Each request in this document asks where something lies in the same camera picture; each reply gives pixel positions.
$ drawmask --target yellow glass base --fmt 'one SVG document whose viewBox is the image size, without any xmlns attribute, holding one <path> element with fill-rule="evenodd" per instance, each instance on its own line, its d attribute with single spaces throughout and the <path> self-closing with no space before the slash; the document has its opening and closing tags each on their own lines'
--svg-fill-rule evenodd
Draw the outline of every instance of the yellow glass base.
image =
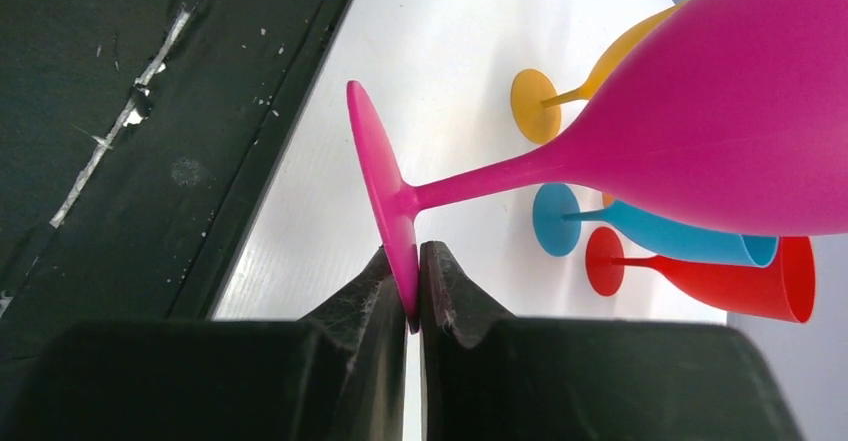
<svg viewBox="0 0 848 441">
<path fill-rule="evenodd" d="M 559 134 L 562 110 L 559 106 L 542 106 L 542 101 L 556 95 L 553 83 L 535 69 L 521 71 L 512 81 L 512 116 L 521 134 L 530 142 L 545 144 Z"/>
</svg>

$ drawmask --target white table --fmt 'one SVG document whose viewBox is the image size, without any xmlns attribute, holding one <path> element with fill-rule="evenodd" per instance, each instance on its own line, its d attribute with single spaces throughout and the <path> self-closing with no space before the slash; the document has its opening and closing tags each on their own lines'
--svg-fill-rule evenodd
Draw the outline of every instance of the white table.
<svg viewBox="0 0 848 441">
<path fill-rule="evenodd" d="M 352 279 L 381 244 L 353 146 L 345 83 L 369 91 L 401 171 L 421 184 L 534 148 L 516 128 L 509 89 L 521 69 L 560 90 L 581 84 L 603 50 L 671 0 L 353 0 L 274 176 L 218 319 L 294 319 Z M 585 103 L 564 107 L 567 122 Z M 427 211 L 419 242 L 447 243 L 466 273 L 518 315 L 724 323 L 656 273 L 628 269 L 621 291 L 588 285 L 585 224 L 575 253 L 538 246 L 538 186 Z M 583 209 L 600 194 L 575 188 Z M 627 243 L 630 255 L 649 254 Z M 408 345 L 405 438 L 420 439 L 418 337 Z"/>
</svg>

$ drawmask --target black surface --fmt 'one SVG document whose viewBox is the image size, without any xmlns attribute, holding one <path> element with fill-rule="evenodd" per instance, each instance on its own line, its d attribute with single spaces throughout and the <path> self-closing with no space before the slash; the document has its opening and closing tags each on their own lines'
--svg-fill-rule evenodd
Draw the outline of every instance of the black surface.
<svg viewBox="0 0 848 441">
<path fill-rule="evenodd" d="M 405 322 L 379 251 L 298 322 L 84 324 L 0 438 L 399 440 Z"/>
<path fill-rule="evenodd" d="M 77 322 L 208 315 L 349 1 L 0 0 L 0 413 Z M 54 230 L 95 147 L 76 128 L 105 136 L 180 6 L 150 117 Z"/>
<path fill-rule="evenodd" d="M 730 328 L 515 318 L 444 244 L 421 259 L 425 439 L 802 439 Z"/>
</svg>

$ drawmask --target gray wall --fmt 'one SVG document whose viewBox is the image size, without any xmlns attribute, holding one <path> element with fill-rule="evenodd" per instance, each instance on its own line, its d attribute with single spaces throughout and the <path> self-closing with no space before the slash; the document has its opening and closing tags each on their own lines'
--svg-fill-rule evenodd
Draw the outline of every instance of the gray wall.
<svg viewBox="0 0 848 441">
<path fill-rule="evenodd" d="M 728 321 L 766 356 L 807 439 L 845 440 L 848 331 L 843 329 L 848 327 L 848 235 L 814 238 L 813 249 L 818 292 L 808 324 L 740 315 L 730 315 Z"/>
</svg>

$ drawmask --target wine glass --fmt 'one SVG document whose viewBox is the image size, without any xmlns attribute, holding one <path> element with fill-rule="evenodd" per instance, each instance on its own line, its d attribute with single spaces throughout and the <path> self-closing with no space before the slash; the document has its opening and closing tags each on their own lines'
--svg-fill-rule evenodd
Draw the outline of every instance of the wine glass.
<svg viewBox="0 0 848 441">
<path fill-rule="evenodd" d="M 679 7 L 675 5 L 665 9 L 625 31 L 604 51 L 589 72 L 589 77 L 576 89 L 558 95 L 551 80 L 541 71 L 525 69 L 518 73 L 512 81 L 510 105 L 515 123 L 524 137 L 536 144 L 554 139 L 559 133 L 562 111 L 553 108 L 578 99 L 591 99 L 621 60 Z"/>
<path fill-rule="evenodd" d="M 603 221 L 639 246 L 682 261 L 763 268 L 777 254 L 776 236 L 745 236 L 697 228 L 618 200 L 604 209 L 580 212 L 574 192 L 562 183 L 545 184 L 536 192 L 533 230 L 548 254 L 571 253 L 580 238 L 583 221 Z"/>
<path fill-rule="evenodd" d="M 816 270 L 810 238 L 780 238 L 767 268 L 691 263 L 654 256 L 625 258 L 621 241 L 607 227 L 596 229 L 586 247 L 586 273 L 601 296 L 621 287 L 625 266 L 650 268 L 698 301 L 734 313 L 806 323 L 816 298 Z"/>
<path fill-rule="evenodd" d="M 422 186 L 403 180 L 368 94 L 350 82 L 360 166 L 411 325 L 417 214 L 523 186 L 587 186 L 731 233 L 848 231 L 846 18 L 848 0 L 689 0 L 553 141 Z"/>
</svg>

